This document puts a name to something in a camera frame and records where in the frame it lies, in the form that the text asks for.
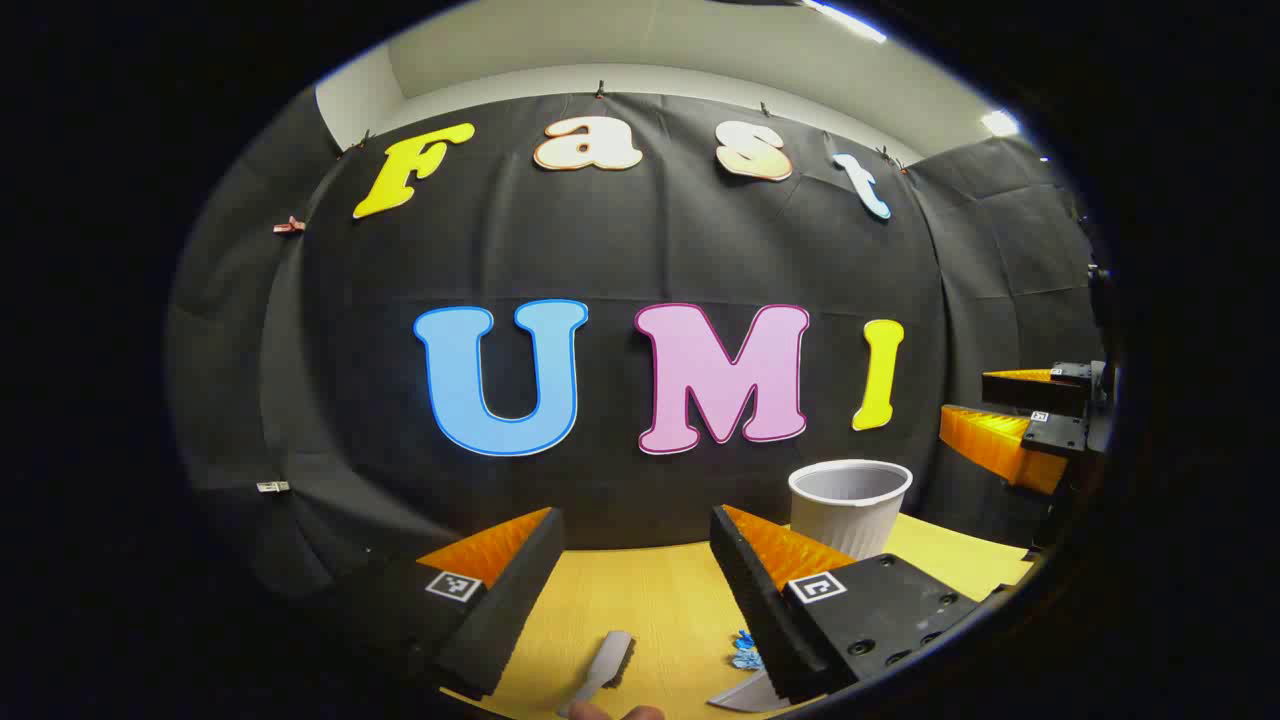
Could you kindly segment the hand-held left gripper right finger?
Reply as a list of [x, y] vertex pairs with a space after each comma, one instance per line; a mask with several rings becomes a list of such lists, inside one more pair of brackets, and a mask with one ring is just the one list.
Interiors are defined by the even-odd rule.
[[774, 693], [792, 703], [896, 673], [1009, 589], [975, 601], [897, 555], [852, 559], [723, 503], [709, 544]]

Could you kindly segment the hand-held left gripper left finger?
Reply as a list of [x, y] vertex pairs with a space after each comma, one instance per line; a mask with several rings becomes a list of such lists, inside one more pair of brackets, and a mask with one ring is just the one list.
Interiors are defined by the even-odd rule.
[[564, 515], [544, 507], [416, 559], [372, 561], [330, 587], [330, 629], [393, 676], [481, 700], [563, 551]]

